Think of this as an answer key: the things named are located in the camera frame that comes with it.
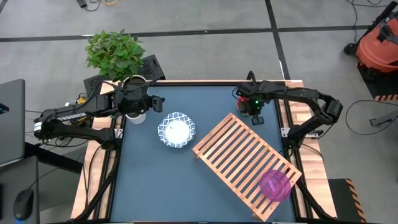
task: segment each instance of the vacuum cleaner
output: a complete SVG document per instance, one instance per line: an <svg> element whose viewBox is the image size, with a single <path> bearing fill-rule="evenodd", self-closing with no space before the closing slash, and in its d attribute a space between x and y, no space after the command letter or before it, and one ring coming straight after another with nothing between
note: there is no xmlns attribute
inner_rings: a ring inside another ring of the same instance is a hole
<svg viewBox="0 0 398 224"><path fill-rule="evenodd" d="M357 56L357 68L367 81L398 75L398 12L392 1L376 18L356 44L348 44L344 53Z"/></svg>

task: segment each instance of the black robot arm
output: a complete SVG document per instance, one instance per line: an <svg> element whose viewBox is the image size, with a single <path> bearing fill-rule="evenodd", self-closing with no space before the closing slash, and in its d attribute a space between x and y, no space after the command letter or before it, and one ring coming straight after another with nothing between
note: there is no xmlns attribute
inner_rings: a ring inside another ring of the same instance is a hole
<svg viewBox="0 0 398 224"><path fill-rule="evenodd" d="M335 124L343 110L343 105L338 100L318 90L289 88L270 81L257 83L252 71L249 72L248 79L252 82L239 83L236 94L241 96L240 103L243 107L240 112L253 116L253 125L264 124L264 118L259 115L264 104L269 103L270 100L281 99L305 103L313 111L313 116L306 122L290 127L286 140L291 148L300 148L304 137L319 126Z"/></svg>
<svg viewBox="0 0 398 224"><path fill-rule="evenodd" d="M109 149L120 143L115 141L117 136L114 129L95 130L67 125L64 122L84 117L102 118L129 113L143 114L149 108L153 108L156 112L162 112L162 103L165 99L158 96L149 96L147 94L147 83L129 85L127 88L112 86L115 89L114 91L90 96L83 104L45 110L39 118L34 120L35 137L40 140L60 136L95 140L104 149Z"/></svg>

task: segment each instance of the concrete floor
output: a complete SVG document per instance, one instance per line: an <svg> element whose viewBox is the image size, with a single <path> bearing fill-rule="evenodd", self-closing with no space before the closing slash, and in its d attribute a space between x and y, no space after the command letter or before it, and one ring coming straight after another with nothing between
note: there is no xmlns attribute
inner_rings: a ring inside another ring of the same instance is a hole
<svg viewBox="0 0 398 224"><path fill-rule="evenodd" d="M367 4L365 0L356 3ZM353 9L345 0L271 0L271 4L278 27L351 26L354 22ZM358 25L370 24L381 11L359 7ZM101 4L96 12L80 9L76 1L13 0L0 13L0 38L82 35L123 28L126 32L157 32L270 27L263 0L120 0L113 6ZM345 106L340 122L320 140L328 177L353 180L369 222L396 223L398 202L393 195L398 191L398 126L393 124L373 136L358 136L344 121L352 102L371 100L355 59L341 53L353 41L353 31L279 35L291 79L303 80L306 87L331 94ZM237 79L245 78L249 70L258 79L283 77L270 32L142 40L146 54L156 54L168 79ZM0 42L0 83L25 79L28 110L60 107L85 91L85 78L97 74L85 65L85 45L85 40ZM357 131L371 132L368 119L393 109L363 103L353 107L348 121ZM26 130L30 131L32 122L26 121ZM56 150L72 158L83 151ZM48 169L40 166L40 173ZM40 180L41 223L69 218L78 178L59 171ZM53 183L58 183L57 188L50 187ZM56 197L58 190L66 193Z"/></svg>

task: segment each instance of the plant pot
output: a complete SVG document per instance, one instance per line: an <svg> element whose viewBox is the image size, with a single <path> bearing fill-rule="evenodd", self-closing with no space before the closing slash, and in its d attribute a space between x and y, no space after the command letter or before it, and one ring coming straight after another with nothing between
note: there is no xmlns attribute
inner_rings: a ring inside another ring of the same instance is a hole
<svg viewBox="0 0 398 224"><path fill-rule="evenodd" d="M141 76L141 75L133 75L132 78L126 78L123 80L122 87L128 84L133 84L133 83L145 83L147 80ZM139 113L129 113L126 114L126 118L133 124L141 124L142 122L145 121L147 118L147 115L144 114L139 114Z"/></svg>

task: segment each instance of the computer mouse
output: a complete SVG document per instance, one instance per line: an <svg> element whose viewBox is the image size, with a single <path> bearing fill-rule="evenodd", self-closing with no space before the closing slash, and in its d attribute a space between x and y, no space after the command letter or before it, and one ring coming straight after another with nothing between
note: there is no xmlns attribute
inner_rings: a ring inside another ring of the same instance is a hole
<svg viewBox="0 0 398 224"><path fill-rule="evenodd" d="M14 216L17 220L23 221L30 217L33 210L33 190L25 189L17 195L14 202Z"/></svg>

